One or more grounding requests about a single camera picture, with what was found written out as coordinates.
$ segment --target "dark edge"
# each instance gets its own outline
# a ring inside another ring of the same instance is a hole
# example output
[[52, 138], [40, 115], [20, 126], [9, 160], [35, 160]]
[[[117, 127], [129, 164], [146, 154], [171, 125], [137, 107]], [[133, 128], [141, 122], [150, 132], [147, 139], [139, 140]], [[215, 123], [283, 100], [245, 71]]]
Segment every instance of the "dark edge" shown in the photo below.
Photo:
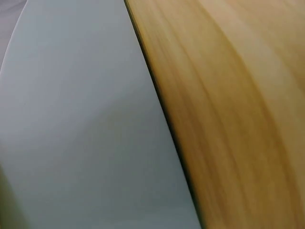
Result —
[[168, 128], [170, 130], [170, 133], [171, 133], [171, 136], [172, 136], [172, 139], [173, 139], [173, 143], [175, 145], [175, 148], [176, 148], [176, 151], [177, 151], [177, 154], [178, 154], [178, 157], [179, 157], [179, 160], [180, 160], [183, 172], [184, 172], [186, 183], [187, 183], [187, 186], [188, 186], [188, 188], [190, 190], [190, 193], [191, 193], [191, 197], [192, 197], [192, 200], [193, 200], [193, 203], [194, 203], [194, 207], [195, 207], [195, 210], [196, 210], [196, 213], [197, 213], [197, 218], [199, 220], [199, 223], [200, 223], [202, 229], [205, 229], [206, 228], [205, 227], [205, 223], [204, 223], [204, 220], [201, 217], [203, 214], [201, 214], [201, 209], [200, 209], [199, 203], [197, 202], [197, 199], [196, 199], [196, 194], [195, 194], [195, 191], [194, 191], [194, 188], [193, 188], [193, 185], [192, 185], [191, 177], [190, 177], [190, 174], [188, 172], [188, 169], [187, 169], [187, 166], [186, 166], [186, 162], [185, 162], [185, 160], [183, 158], [183, 155], [182, 155], [182, 148], [181, 148], [181, 146], [179, 144], [178, 137], [175, 134], [175, 131], [173, 129], [173, 124], [171, 123], [171, 120], [170, 120], [170, 117], [169, 117], [169, 113], [167, 112], [167, 109], [166, 109], [166, 106], [165, 106], [164, 101], [162, 99], [160, 90], [158, 89], [157, 82], [156, 82], [155, 76], [153, 74], [153, 70], [151, 68], [151, 65], [149, 63], [149, 59], [148, 59], [148, 56], [146, 54], [144, 44], [143, 44], [143, 42], [141, 40], [140, 31], [138, 29], [138, 26], [137, 26], [136, 22], [133, 20], [133, 14], [132, 14], [130, 6], [128, 4], [128, 0], [124, 0], [124, 3], [125, 3], [125, 6], [126, 6], [126, 9], [127, 9], [127, 12], [129, 14], [130, 20], [132, 22], [132, 26], [133, 26], [133, 29], [134, 29], [135, 34], [137, 36], [138, 42], [140, 44], [140, 48], [141, 48], [141, 51], [143, 53], [143, 56], [144, 56], [144, 59], [145, 59], [145, 62], [146, 62], [149, 74], [151, 75], [152, 83], [154, 85], [154, 88], [156, 90], [159, 102], [161, 104], [161, 108], [162, 108], [162, 111], [164, 113], [164, 116], [165, 116]]

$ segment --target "white surface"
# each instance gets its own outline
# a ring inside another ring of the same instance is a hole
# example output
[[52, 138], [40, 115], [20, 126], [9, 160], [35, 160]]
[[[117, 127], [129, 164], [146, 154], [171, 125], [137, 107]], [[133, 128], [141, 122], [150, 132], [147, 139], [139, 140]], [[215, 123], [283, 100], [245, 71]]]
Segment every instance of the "white surface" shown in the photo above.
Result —
[[2, 229], [198, 229], [122, 0], [28, 0], [0, 72]]
[[26, 0], [0, 0], [0, 69], [11, 33]]

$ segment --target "wooden surface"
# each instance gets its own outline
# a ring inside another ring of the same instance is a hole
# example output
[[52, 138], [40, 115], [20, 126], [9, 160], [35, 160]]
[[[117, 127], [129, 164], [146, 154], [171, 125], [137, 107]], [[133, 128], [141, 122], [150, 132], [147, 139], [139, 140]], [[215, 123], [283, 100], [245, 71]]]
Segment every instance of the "wooden surface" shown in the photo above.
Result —
[[208, 229], [304, 229], [305, 2], [127, 0]]

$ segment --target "wood grain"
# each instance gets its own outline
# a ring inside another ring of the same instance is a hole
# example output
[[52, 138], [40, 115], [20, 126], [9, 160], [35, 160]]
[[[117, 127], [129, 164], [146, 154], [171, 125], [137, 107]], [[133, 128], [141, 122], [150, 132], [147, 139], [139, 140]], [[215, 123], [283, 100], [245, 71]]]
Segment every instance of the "wood grain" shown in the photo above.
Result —
[[127, 0], [208, 229], [305, 229], [305, 2]]

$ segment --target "light wood grain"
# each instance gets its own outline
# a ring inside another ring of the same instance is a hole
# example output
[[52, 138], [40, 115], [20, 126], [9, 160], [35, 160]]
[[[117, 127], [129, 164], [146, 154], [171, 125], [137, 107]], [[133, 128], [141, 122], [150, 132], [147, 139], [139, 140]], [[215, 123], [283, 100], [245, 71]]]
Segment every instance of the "light wood grain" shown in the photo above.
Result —
[[304, 229], [305, 2], [127, 0], [208, 229]]

